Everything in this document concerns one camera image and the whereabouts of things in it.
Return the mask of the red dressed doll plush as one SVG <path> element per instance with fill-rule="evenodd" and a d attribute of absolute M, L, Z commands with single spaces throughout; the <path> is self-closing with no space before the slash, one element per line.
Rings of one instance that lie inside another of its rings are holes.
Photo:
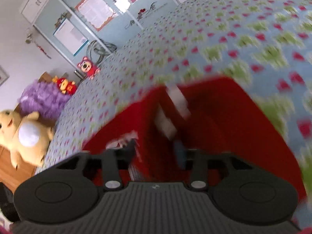
<path fill-rule="evenodd" d="M 52 78 L 52 82 L 56 83 L 57 87 L 64 95 L 73 95 L 78 89 L 74 81 L 69 81 L 66 78 L 58 78 L 55 76 Z"/>

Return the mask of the red varsity jacket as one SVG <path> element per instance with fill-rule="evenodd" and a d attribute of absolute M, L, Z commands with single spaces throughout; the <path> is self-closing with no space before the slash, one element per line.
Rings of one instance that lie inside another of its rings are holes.
<path fill-rule="evenodd" d="M 83 149 L 99 154 L 136 140 L 132 165 L 148 182 L 187 181 L 174 143 L 210 155 L 232 153 L 307 193 L 290 148 L 249 95 L 231 78 L 150 90 L 105 124 Z"/>

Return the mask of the frog and heart bedspread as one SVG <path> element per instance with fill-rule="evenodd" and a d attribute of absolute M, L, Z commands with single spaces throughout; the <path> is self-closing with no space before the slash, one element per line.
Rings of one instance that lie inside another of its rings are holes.
<path fill-rule="evenodd" d="M 311 193 L 311 0 L 188 0 L 109 56 L 57 121 L 49 168 L 153 85 L 222 72 L 294 153 Z"/>

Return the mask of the yellow bear plush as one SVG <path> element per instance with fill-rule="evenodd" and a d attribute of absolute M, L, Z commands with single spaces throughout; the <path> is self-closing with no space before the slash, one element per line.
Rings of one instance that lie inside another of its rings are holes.
<path fill-rule="evenodd" d="M 15 169 L 23 161 L 36 167 L 44 164 L 54 128 L 38 122 L 39 116 L 38 112 L 22 117 L 14 110 L 1 111 L 1 146 L 10 152 Z"/>

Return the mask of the pink strawberry bear plush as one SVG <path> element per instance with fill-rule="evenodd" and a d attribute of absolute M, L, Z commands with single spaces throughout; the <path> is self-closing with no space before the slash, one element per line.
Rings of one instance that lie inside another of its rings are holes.
<path fill-rule="evenodd" d="M 91 80 L 100 72 L 100 68 L 94 65 L 88 57 L 83 57 L 77 66 Z"/>

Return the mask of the purple fluffy cushion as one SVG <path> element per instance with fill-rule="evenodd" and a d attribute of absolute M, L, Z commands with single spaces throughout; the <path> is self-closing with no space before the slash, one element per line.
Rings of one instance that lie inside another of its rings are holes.
<path fill-rule="evenodd" d="M 45 119 L 57 120 L 70 98 L 53 82 L 34 81 L 22 92 L 19 106 L 23 115 L 38 112 Z"/>

